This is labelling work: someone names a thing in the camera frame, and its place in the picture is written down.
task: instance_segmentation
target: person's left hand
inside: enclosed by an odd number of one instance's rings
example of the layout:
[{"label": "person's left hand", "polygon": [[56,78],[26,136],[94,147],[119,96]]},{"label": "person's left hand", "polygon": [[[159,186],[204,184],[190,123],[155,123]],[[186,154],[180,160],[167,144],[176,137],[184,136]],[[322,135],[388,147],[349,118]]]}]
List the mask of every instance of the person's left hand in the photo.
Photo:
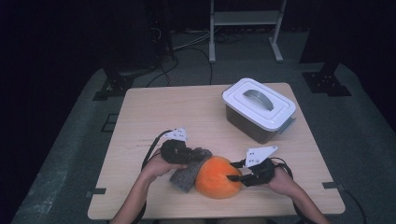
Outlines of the person's left hand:
[{"label": "person's left hand", "polygon": [[147,165],[143,168],[141,174],[149,175],[152,180],[158,176],[168,173],[172,169],[185,169],[186,164],[171,164],[163,159],[161,150],[157,149],[152,157],[148,160]]}]

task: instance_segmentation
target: container lid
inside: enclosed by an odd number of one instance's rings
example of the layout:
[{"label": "container lid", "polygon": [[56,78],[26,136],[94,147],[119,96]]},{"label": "container lid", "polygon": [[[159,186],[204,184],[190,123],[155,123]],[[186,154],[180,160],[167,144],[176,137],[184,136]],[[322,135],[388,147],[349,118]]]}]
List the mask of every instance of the container lid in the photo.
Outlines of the container lid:
[{"label": "container lid", "polygon": [[222,94],[223,101],[266,131],[274,132],[294,114],[293,101],[251,78],[242,78]]}]

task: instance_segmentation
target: container handle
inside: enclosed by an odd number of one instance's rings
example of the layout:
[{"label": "container handle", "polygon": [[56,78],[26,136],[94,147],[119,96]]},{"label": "container handle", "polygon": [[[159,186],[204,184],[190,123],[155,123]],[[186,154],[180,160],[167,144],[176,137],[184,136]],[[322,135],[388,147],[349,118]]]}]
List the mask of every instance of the container handle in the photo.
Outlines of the container handle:
[{"label": "container handle", "polygon": [[271,111],[274,109],[274,105],[271,102],[271,100],[264,94],[262,94],[259,91],[255,91],[255,90],[248,90],[244,92],[244,95],[246,95],[247,97],[251,98],[251,99],[257,99],[260,102],[262,102],[262,105],[265,107],[265,109]]}]

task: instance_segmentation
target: white shelf frame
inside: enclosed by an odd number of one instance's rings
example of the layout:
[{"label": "white shelf frame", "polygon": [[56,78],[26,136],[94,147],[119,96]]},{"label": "white shelf frame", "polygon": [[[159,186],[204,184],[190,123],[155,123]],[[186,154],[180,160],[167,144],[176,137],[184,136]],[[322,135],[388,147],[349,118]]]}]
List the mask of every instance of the white shelf frame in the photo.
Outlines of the white shelf frame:
[{"label": "white shelf frame", "polygon": [[216,61],[215,47],[215,26],[223,25],[275,25],[274,35],[269,37],[271,48],[276,57],[276,61],[283,62],[282,54],[277,46],[280,25],[282,24],[287,0],[283,0],[280,10],[267,11],[231,11],[215,12],[215,0],[210,2],[210,41],[209,41],[209,61]]}]

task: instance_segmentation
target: orange plush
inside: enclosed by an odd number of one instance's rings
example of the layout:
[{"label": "orange plush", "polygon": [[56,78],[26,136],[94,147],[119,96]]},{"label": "orange plush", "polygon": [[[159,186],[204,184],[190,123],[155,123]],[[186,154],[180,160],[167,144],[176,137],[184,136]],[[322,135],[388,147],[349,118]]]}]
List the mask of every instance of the orange plush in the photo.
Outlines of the orange plush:
[{"label": "orange plush", "polygon": [[241,171],[230,165],[223,157],[213,156],[201,167],[195,179],[196,189],[213,199],[233,197],[242,188],[242,183],[233,182],[226,175],[241,175]]}]

